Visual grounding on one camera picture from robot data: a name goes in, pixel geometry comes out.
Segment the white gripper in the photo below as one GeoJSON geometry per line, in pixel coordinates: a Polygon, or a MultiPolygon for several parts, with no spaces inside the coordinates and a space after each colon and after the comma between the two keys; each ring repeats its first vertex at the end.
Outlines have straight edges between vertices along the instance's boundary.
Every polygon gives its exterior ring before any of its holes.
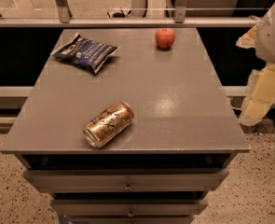
{"type": "Polygon", "coordinates": [[[253,70],[249,75],[241,104],[240,124],[255,126],[275,104],[275,3],[258,25],[238,38],[236,46],[255,48],[256,56],[267,62],[261,71],[253,70]]]}

